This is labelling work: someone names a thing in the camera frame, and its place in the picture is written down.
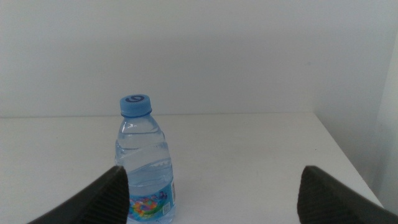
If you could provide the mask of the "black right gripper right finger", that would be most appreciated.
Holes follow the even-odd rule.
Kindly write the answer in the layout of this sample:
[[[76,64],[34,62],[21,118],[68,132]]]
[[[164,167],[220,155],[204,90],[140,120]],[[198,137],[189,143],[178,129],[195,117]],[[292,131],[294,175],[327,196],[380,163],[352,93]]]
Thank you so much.
[[[397,215],[366,199],[317,166],[301,175],[300,223],[397,224]]]

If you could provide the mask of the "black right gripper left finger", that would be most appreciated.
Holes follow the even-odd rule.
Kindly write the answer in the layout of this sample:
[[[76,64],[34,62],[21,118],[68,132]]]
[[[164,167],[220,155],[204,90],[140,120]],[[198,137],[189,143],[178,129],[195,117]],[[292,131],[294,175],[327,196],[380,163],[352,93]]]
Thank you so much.
[[[129,211],[127,174],[114,166],[102,176],[32,223],[126,223]]]

